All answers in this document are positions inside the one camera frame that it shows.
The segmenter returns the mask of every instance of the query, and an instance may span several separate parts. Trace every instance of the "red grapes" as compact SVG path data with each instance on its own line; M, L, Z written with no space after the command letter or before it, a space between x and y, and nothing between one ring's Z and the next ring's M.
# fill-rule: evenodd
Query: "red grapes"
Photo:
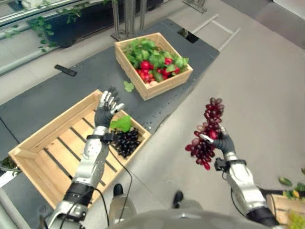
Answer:
M196 163L204 166L206 170L210 170L209 163L212 161L212 157L215 156L215 147L201 138L198 138L199 134L208 135L212 139L217 139L220 134L219 124L222 122L221 117L224 112L224 105L222 99L211 98L210 103L207 104L204 116L207 122L197 126L197 130L194 131L196 138L192 140L192 143L185 147L186 151L191 152L192 157L196 157Z

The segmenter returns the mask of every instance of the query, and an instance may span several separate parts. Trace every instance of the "empty wooden crate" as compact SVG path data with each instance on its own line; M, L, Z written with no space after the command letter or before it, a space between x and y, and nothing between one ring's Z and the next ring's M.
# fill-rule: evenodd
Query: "empty wooden crate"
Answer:
M127 57L125 56L123 50L127 47L127 45L135 40L135 39L141 39L141 38L147 38L151 41L154 41L156 43L156 46L168 51L171 54L177 54L179 57L181 55L169 44L169 42L162 36L161 33L153 33L142 37L132 38L129 40L125 40L122 42L116 42L114 44L115 47L115 55L116 59L121 65L121 67L124 69L127 76L130 78L131 82L134 84L137 91L140 93L143 100L151 99L157 95L160 95L170 89L173 89L187 81L190 74L192 73L193 69L188 64L187 68L184 72L171 77L167 80L164 80L162 82L157 83L154 86L147 86L143 80L140 78L139 74L133 67L133 65L129 62Z
M87 135L94 129L95 109L101 96L95 91L76 105L56 117L39 131L20 143L9 155L29 178L37 190L55 208L71 184ZM125 116L118 112L113 120ZM140 145L126 159L112 149L115 157L126 165L150 137L140 124L132 119L132 125L139 130ZM111 153L108 154L102 179L97 188L103 192L123 169ZM92 202L98 193L94 192Z

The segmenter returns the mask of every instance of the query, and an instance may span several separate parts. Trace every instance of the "black remote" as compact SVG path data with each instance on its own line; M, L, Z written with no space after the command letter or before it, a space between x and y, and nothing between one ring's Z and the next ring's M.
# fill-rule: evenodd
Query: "black remote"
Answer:
M76 71L73 71L73 70L71 70L71 69L69 69L69 68L65 68L65 67L63 67L63 66L61 66L61 65L58 65L58 64L55 65L54 68L56 68L56 69L62 71L63 73L66 73L66 74L68 74L68 75L70 75L70 76L75 76L76 73L77 73Z

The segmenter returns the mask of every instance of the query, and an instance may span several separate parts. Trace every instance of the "bunch of grapes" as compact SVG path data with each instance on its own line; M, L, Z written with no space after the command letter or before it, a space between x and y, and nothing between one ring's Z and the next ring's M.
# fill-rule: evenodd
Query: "bunch of grapes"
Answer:
M207 104L204 116L207 122L197 126L197 130L194 134L197 138L192 140L192 144L187 145L185 150L191 152L191 156L197 157L196 163L205 167L209 170L211 167L209 163L212 161L212 157L215 156L215 147L209 144L207 141L199 138L199 134L208 135L211 139L217 139L221 133L219 124L222 122L221 116L224 112L224 105L222 99L211 98L210 103Z
M131 155L141 143L138 141L139 130L136 128L132 127L128 132L116 130L115 134L117 135L117 140L113 142L114 148L124 158Z
M289 224L288 229L304 229L305 228L305 217L295 212L288 214Z

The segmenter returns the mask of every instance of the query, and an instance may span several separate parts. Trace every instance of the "metal pole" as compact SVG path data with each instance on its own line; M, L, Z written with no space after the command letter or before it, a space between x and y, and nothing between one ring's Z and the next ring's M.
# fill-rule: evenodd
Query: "metal pole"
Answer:
M113 10L113 23L114 23L114 32L115 36L120 39L119 33L119 6L117 1L112 1L112 10Z
M145 13L147 9L147 0L141 0L140 5L140 30L144 29Z
M130 37L134 36L135 0L130 0Z
M124 0L125 35L129 37L130 29L130 0Z

